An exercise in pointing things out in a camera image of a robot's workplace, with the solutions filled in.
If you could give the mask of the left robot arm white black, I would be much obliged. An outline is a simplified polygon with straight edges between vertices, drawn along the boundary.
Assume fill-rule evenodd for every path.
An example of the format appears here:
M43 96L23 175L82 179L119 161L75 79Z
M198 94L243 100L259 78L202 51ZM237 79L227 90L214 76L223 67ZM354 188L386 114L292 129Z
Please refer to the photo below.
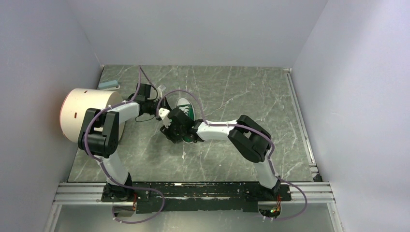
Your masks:
M102 199L127 201L136 197L132 177L121 162L117 147L120 126L143 114L156 116L157 106L169 109L161 103L163 87L137 84L136 91L127 99L107 105L103 109L91 107L86 110L77 144L94 159L106 177Z

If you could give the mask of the green canvas sneaker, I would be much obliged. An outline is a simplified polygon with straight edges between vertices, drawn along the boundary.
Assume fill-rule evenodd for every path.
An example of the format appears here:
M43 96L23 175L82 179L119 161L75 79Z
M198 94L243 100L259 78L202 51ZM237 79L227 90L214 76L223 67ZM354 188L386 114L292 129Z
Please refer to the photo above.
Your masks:
M194 107L189 99L180 97L176 101L176 108L181 110L191 120L195 120Z

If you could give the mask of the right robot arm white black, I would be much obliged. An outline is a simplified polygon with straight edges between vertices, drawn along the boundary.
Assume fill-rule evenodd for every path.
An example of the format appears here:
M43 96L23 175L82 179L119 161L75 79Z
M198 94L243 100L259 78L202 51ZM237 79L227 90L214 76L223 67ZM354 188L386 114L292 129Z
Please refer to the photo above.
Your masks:
M237 151L254 164L261 195L266 200L273 200L279 194L280 176L276 172L271 156L275 145L271 135L249 116L226 122L193 120L179 109L159 109L159 118L163 122L160 131L173 143L184 138L192 142L210 140L229 141Z

